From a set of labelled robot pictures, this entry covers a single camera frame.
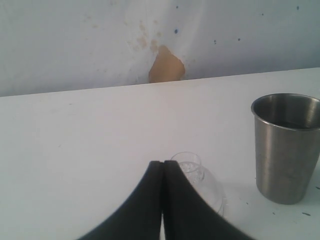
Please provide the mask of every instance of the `white tabletop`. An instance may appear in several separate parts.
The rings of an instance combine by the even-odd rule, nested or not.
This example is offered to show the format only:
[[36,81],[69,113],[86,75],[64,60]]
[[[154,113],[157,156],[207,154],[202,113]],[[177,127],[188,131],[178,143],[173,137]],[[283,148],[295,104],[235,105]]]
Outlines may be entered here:
[[296,205],[255,184],[250,105],[282,92],[320,98],[320,68],[0,98],[0,239],[74,240],[123,203],[149,161],[182,151],[222,182],[227,218],[247,234],[319,239],[319,164]]

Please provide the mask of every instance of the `white wall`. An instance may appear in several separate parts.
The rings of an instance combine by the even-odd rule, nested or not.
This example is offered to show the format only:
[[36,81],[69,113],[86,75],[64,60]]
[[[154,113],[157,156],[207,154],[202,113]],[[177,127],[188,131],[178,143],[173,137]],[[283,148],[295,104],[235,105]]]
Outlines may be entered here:
[[0,96],[147,83],[152,40],[185,79],[320,67],[320,1],[0,0]]

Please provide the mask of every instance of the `black plastic part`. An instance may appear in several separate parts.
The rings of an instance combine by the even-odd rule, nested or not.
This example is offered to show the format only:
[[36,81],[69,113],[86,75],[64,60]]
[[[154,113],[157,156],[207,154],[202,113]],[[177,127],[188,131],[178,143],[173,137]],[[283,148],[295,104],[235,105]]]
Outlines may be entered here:
[[164,163],[151,161],[128,199],[79,240],[159,240]]
[[164,162],[163,182],[166,240],[253,240],[207,205],[176,161]]

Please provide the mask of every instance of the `black object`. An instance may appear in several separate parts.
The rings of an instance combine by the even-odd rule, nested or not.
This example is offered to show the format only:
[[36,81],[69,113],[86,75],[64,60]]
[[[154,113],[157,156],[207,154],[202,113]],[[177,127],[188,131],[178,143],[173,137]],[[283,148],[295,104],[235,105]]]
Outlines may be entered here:
[[198,195],[176,161],[151,161],[140,183],[107,220],[79,240],[253,240]]

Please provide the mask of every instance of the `metal cup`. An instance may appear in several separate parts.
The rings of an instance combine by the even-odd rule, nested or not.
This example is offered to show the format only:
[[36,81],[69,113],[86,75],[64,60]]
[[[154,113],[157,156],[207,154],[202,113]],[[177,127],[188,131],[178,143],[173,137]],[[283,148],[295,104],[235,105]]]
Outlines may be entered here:
[[271,94],[255,100],[251,111],[257,188],[275,203],[298,203],[320,155],[320,100]]

